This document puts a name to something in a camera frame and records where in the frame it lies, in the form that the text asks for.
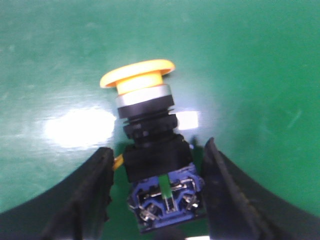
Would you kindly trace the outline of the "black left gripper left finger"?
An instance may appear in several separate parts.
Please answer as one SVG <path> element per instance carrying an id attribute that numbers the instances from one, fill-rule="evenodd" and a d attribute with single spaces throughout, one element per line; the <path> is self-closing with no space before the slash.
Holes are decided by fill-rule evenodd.
<path id="1" fill-rule="evenodd" d="M 100 147 L 63 181 L 0 215 L 2 240 L 98 240 L 108 220 L 114 153 Z"/>

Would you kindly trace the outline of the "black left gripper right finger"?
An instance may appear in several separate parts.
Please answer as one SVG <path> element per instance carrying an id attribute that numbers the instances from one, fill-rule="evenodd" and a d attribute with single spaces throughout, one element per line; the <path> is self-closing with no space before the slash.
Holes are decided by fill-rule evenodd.
<path id="1" fill-rule="evenodd" d="M 203 200 L 212 240 L 318 240 L 320 219 L 254 181 L 210 138 L 203 150 Z"/>

